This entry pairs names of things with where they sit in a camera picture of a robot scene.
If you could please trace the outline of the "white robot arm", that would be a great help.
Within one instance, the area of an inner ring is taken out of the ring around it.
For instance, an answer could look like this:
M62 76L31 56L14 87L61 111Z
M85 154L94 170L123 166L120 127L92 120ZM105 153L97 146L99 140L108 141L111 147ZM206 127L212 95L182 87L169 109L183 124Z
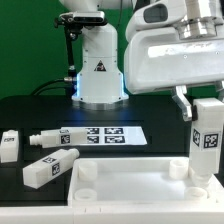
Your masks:
M171 90L186 121L189 87L224 82L222 0L59 0L67 38L82 43L74 102L111 108Z

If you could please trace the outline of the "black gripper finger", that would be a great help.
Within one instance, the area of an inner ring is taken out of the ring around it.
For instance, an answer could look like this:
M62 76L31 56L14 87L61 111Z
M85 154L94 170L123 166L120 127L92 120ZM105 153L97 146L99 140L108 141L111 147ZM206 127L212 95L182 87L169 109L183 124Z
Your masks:
M186 98L187 87L185 85L175 86L172 89L172 99L182 111L182 117L185 122L192 120L192 106Z
M215 89L216 89L216 92L218 93L218 99L221 102L224 102L224 80L216 81Z

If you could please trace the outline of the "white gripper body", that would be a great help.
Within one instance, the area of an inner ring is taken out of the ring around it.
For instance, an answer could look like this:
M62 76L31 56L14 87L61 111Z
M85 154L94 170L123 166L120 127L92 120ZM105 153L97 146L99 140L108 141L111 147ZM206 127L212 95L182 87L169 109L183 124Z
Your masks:
M180 39L172 26L131 21L126 39L125 84L133 94L224 80L224 22L216 26L213 37Z

